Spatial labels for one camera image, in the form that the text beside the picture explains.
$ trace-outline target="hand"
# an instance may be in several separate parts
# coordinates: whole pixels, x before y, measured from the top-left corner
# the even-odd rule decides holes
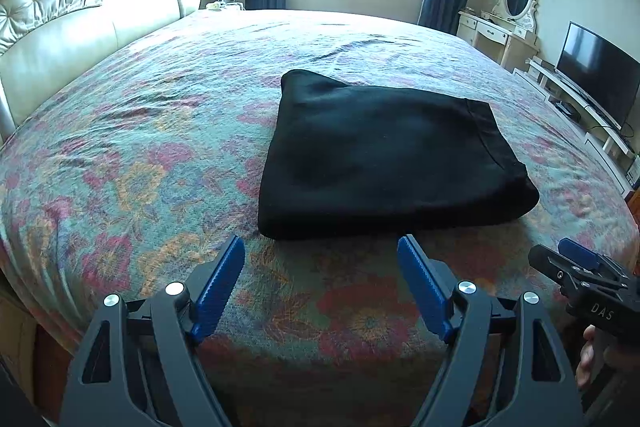
[[[583,336],[587,343],[584,344],[580,352],[580,363],[575,370],[575,381],[580,389],[591,381],[591,369],[593,368],[594,360],[593,339],[595,335],[596,326],[589,326],[584,330]],[[610,367],[625,373],[640,369],[640,347],[612,344],[604,352],[604,361]]]

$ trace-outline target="bed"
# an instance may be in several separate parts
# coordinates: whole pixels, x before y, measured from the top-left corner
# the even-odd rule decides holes
[[[562,330],[562,297],[527,265],[532,245],[571,237],[636,263],[638,228],[607,173],[533,87],[461,39],[348,14],[196,10],[56,86],[0,152],[0,266],[63,346],[74,350],[106,294],[183,280],[236,232],[246,264],[200,359],[242,425],[412,420],[444,350],[418,317],[396,238],[257,232],[280,77],[296,68],[491,105],[541,198],[512,223],[416,231],[459,277],[536,291]]]

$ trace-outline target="tv screen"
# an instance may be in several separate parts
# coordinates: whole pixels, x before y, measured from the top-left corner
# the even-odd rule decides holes
[[[640,63],[595,33],[569,24],[558,71],[595,102],[609,120],[622,126],[636,101]]]

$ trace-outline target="tufted leather headboard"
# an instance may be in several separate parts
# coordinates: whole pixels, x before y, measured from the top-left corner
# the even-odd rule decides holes
[[[130,42],[200,0],[0,0],[0,136]]]

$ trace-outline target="black folded cloth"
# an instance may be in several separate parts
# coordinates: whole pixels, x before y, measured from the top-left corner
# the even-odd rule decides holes
[[[486,102],[303,70],[281,87],[258,202],[267,237],[497,225],[540,199]]]

